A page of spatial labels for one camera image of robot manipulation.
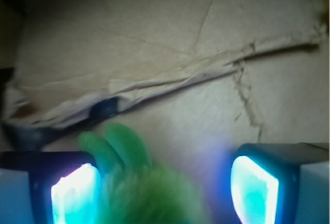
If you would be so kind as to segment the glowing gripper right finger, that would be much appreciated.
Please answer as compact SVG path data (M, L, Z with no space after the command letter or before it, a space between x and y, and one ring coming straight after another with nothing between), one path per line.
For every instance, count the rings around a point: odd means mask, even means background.
M329 144L245 143L230 191L241 223L329 223Z

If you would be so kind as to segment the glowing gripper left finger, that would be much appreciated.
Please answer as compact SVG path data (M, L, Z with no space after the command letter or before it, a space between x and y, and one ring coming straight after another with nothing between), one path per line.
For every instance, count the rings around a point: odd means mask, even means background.
M94 223L100 187L87 152L2 152L1 223Z

